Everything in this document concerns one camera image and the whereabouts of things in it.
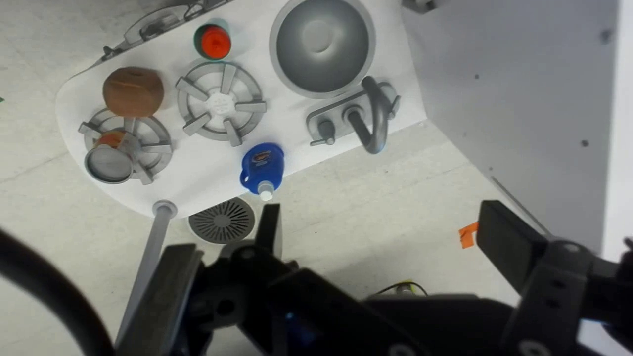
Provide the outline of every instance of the white floor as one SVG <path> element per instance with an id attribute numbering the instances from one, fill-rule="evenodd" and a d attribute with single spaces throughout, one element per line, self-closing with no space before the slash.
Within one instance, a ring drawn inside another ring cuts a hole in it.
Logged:
<path id="1" fill-rule="evenodd" d="M 88 182 L 56 127 L 60 85 L 118 44 L 143 6 L 133 0 L 0 2 L 0 228 L 50 257 L 92 299 L 112 334 L 137 273 L 151 222 Z M 365 151 L 288 178 L 286 257 L 355 297 L 414 279 L 430 293 L 517 295 L 458 230 L 482 200 L 503 196 L 430 123 L 391 137 L 383 156 Z M 175 222 L 171 243 L 199 241 Z M 217 245 L 201 243 L 215 259 Z M 215 350 L 252 354 L 221 332 Z M 0 281 L 0 354 L 80 354 L 39 303 Z"/>

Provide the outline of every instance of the orange tag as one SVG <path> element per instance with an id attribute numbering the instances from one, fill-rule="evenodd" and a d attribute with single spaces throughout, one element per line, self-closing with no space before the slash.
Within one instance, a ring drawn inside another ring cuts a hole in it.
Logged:
<path id="1" fill-rule="evenodd" d="M 472 249 L 476 245 L 478 230 L 480 222 L 474 222 L 472 226 L 460 230 L 462 249 Z"/>

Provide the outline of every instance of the brown button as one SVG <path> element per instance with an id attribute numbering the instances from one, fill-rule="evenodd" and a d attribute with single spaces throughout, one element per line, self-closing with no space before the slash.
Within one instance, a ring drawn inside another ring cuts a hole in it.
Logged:
<path id="1" fill-rule="evenodd" d="M 106 107 L 120 117 L 153 117 L 163 97 L 161 75 L 143 67 L 122 67 L 104 83 Z"/>

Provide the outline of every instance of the black cable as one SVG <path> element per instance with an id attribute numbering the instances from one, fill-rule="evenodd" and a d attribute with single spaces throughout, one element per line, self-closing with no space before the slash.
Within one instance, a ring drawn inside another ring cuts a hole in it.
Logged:
<path id="1" fill-rule="evenodd" d="M 84 354 L 114 356 L 114 342 L 82 291 L 52 263 L 0 230 L 0 273 L 44 303 Z"/>
<path id="2" fill-rule="evenodd" d="M 375 295 L 385 295 L 385 293 L 389 293 L 389 291 L 393 291 L 393 289 L 399 289 L 399 287 L 416 287 L 416 289 L 420 289 L 424 295 L 430 295 L 420 283 L 414 283 L 414 281 L 402 281 L 402 283 L 397 283 L 397 285 L 391 285 L 391 287 L 387 287 L 387 289 L 381 289 L 379 293 L 375 293 Z"/>

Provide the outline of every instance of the metal rod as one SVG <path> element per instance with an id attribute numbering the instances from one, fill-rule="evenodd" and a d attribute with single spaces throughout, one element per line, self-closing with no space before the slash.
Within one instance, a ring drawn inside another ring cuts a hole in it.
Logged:
<path id="1" fill-rule="evenodd" d="M 128 332 L 137 309 L 139 309 L 139 303 L 155 275 L 155 269 L 159 265 L 159 259 L 161 259 L 161 249 L 163 249 L 163 243 L 165 243 L 165 236 L 167 236 L 167 228 L 171 226 L 171 220 L 177 216 L 177 206 L 173 202 L 157 202 L 155 204 L 155 224 L 153 224 L 153 230 L 151 230 L 151 236 L 149 236 L 149 241 L 145 245 L 145 253 L 143 253 L 143 259 L 141 259 L 141 265 L 139 265 L 139 271 L 137 271 L 137 279 L 135 279 L 135 285 L 133 285 L 133 293 L 131 293 L 131 299 L 126 307 L 126 315 L 124 315 L 124 321 L 122 321 L 122 329 L 120 329 L 120 336 L 118 336 L 118 344 L 122 342 L 124 334 Z"/>

